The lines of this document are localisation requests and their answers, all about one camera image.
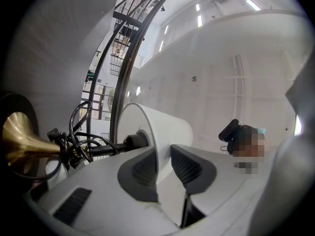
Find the person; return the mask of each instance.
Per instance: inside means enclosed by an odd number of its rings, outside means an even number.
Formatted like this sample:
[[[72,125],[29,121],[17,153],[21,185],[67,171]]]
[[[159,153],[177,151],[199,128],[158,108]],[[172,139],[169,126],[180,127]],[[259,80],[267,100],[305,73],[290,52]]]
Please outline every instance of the person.
[[[242,125],[233,140],[234,157],[264,157],[266,138],[258,129]]]

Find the white cylinder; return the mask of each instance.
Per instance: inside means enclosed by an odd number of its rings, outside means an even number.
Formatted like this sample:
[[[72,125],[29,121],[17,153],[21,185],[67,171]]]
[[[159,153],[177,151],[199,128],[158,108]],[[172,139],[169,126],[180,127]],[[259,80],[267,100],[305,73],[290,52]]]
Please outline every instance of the white cylinder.
[[[118,123],[117,142],[122,143],[126,136],[144,130],[157,153],[157,184],[172,170],[170,146],[181,144],[190,146],[193,140],[191,126],[183,119],[167,115],[157,110],[131,102],[125,106]]]

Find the horn bell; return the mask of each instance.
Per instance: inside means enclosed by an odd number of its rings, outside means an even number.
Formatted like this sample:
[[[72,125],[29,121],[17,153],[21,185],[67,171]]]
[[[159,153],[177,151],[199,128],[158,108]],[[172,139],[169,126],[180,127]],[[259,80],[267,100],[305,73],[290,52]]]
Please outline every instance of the horn bell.
[[[2,145],[9,166],[22,159],[60,154],[60,147],[33,133],[29,118],[21,112],[11,114],[2,129]]]

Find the white curved wall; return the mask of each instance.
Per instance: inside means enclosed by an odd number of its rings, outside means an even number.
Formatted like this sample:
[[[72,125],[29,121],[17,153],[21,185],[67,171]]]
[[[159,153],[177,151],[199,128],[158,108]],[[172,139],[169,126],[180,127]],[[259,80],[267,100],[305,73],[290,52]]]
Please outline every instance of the white curved wall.
[[[233,119],[266,129],[271,147],[294,132],[284,94],[313,48],[308,20],[283,11],[245,12],[212,21],[134,70],[127,99],[186,120],[193,146],[220,151]],[[140,86],[142,93],[135,95]]]
[[[286,10],[291,12],[304,13],[301,7],[295,0],[252,0],[262,10]],[[195,5],[199,4],[200,10],[196,11]],[[163,48],[175,41],[176,39],[187,34],[191,30],[198,27],[197,17],[201,15],[203,24],[245,11],[254,11],[254,9],[246,3],[246,0],[196,0],[193,3],[183,7],[180,11],[173,14],[161,25],[161,30],[158,34],[153,49],[153,56],[158,53],[161,42],[163,40]]]

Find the black vent grille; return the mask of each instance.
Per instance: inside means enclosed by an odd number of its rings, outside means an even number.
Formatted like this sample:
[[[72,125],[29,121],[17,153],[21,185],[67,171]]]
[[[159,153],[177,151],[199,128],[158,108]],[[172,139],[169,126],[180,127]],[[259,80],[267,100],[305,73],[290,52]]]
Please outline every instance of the black vent grille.
[[[172,167],[184,186],[195,180],[202,172],[199,163],[177,150],[172,153]]]
[[[72,225],[91,192],[91,190],[77,188],[55,212],[54,217],[64,222],[66,225]]]
[[[150,153],[132,168],[132,175],[141,185],[154,189],[157,179],[157,160],[155,153]]]
[[[213,163],[178,145],[171,145],[171,158],[175,174],[189,195],[204,192],[217,177]]]
[[[157,159],[154,148],[123,163],[117,177],[120,186],[135,200],[158,202]]]

